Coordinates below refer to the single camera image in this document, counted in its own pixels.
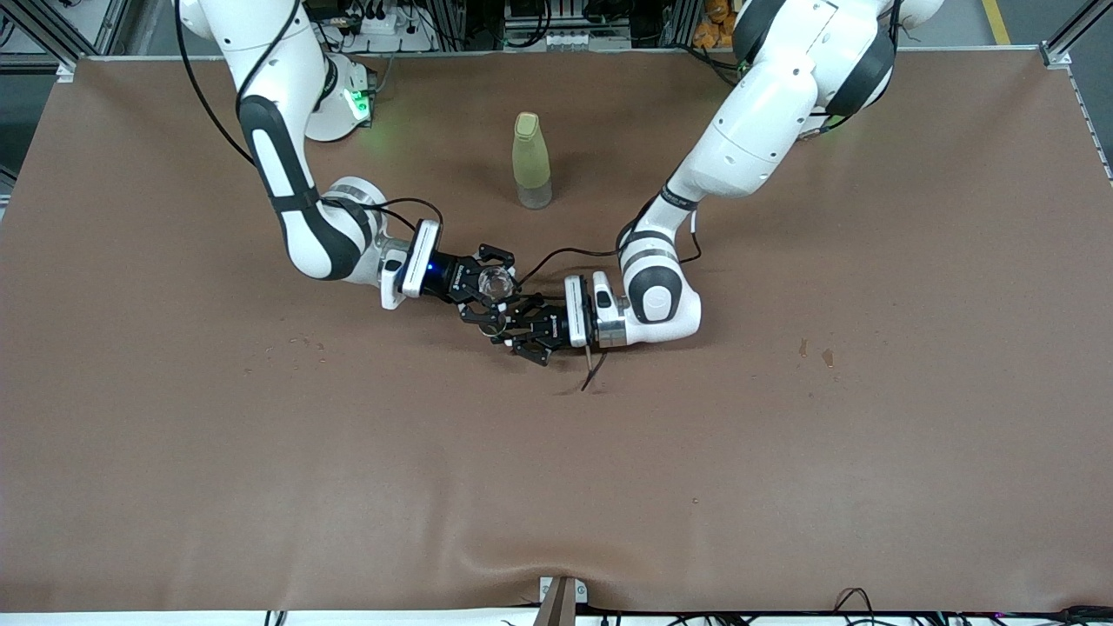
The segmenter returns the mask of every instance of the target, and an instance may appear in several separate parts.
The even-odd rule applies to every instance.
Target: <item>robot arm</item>
[[[571,338],[572,345],[594,340],[608,348],[695,333],[700,297],[678,261],[679,227],[709,195],[755,193],[792,144],[818,131],[829,115],[851,116],[880,97],[896,46],[893,33],[878,27],[879,18],[895,7],[899,20],[918,26],[942,1],[749,0],[733,38],[736,56],[750,63],[749,71],[661,192],[620,234],[626,296],[615,297],[605,274],[597,272],[593,301],[581,307],[582,282],[578,290],[574,277],[565,281],[569,315],[593,312],[572,324],[585,329]]]
[[[307,131],[335,139],[366,119],[366,111],[345,101],[366,88],[366,70],[322,52],[299,1],[180,1],[181,22],[217,41],[243,91],[240,127],[278,215],[289,260],[313,278],[380,285],[381,261],[392,250],[406,250],[407,242],[388,237],[385,216],[361,205],[386,198],[354,177],[341,178],[322,196],[305,162]],[[289,27],[244,87],[292,9]]]
[[[741,198],[756,192],[791,147],[816,102],[811,61],[781,55],[755,65],[719,107],[696,147],[620,238],[627,297],[618,301],[594,276],[597,324],[624,320],[623,343],[670,341],[696,332],[700,297],[677,256],[677,231],[709,195]],[[614,303],[613,306],[600,306]],[[603,320],[613,326],[613,319]],[[607,338],[614,345],[620,338]]]
[[[381,212],[386,198],[366,180],[341,178],[318,194],[304,137],[338,139],[365,120],[366,107],[361,113],[349,96],[365,90],[367,79],[362,66],[322,52],[299,0],[177,1],[181,22],[220,46],[243,94],[244,136],[298,270],[376,285],[386,309],[406,296],[434,295],[455,304],[460,317],[493,343],[548,364],[561,348],[695,333],[700,297],[677,256],[679,227],[709,195],[755,193],[801,131],[821,130],[827,116],[854,115],[884,92],[897,21],[885,32],[878,19],[893,10],[890,2],[916,26],[943,0],[748,0],[733,41],[749,71],[660,193],[619,234],[626,295],[617,296],[607,275],[595,272],[590,294],[582,276],[567,277],[563,302],[523,294],[513,280],[513,255],[504,251],[482,245],[465,257],[437,252],[436,222],[418,222],[412,241],[390,237]]]

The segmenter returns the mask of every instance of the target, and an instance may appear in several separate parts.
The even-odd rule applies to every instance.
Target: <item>frosted plastic bottle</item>
[[[541,135],[541,120],[536,114],[522,113],[514,123],[514,182],[518,199],[525,208],[544,208],[553,199],[552,173],[549,168],[549,149]]]

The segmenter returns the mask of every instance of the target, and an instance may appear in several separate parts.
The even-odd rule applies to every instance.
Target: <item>brown table mat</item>
[[[679,53],[397,65],[374,128],[309,145],[318,185],[427,198],[443,250],[524,267],[605,250],[727,94]],[[579,393],[582,355],[303,277],[178,63],[82,62],[0,228],[0,608],[506,605],[552,574],[624,609],[1113,604],[1111,209],[1064,72],[904,53],[877,106],[705,203],[700,332]]]

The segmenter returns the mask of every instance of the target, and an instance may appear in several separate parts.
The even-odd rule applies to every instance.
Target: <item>green led light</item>
[[[347,101],[348,107],[352,109],[352,114],[355,115],[357,119],[364,119],[367,117],[367,97],[357,96],[352,91],[344,90],[344,100]]]

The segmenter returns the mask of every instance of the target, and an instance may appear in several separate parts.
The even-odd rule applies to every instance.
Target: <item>yellow floor line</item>
[[[1001,8],[997,0],[982,0],[985,8],[985,17],[989,20],[989,30],[993,31],[993,40],[997,46],[1011,46],[1013,41],[1008,38],[1008,30],[1005,28],[1005,20],[1001,17]]]

